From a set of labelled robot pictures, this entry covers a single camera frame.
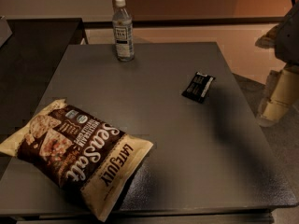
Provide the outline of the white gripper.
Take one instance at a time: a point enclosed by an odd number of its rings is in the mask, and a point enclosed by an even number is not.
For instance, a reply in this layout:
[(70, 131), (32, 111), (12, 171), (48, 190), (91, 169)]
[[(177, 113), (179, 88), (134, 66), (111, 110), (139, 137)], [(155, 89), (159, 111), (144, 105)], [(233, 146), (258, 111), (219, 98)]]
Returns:
[[(255, 42), (262, 49), (273, 49), (278, 33), (278, 26), (271, 28)], [(287, 63), (280, 71), (271, 70), (267, 77), (263, 99), (256, 119), (262, 127), (278, 123), (299, 99), (299, 66)]]

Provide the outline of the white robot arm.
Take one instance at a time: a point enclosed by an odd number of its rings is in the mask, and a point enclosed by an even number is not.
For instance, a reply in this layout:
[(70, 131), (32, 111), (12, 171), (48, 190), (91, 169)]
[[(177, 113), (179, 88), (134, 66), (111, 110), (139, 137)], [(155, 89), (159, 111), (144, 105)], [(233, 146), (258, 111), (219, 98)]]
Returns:
[(273, 49), (275, 57), (285, 63), (280, 71), (270, 71), (256, 115), (262, 127), (270, 127), (299, 100), (299, 2), (255, 45)]

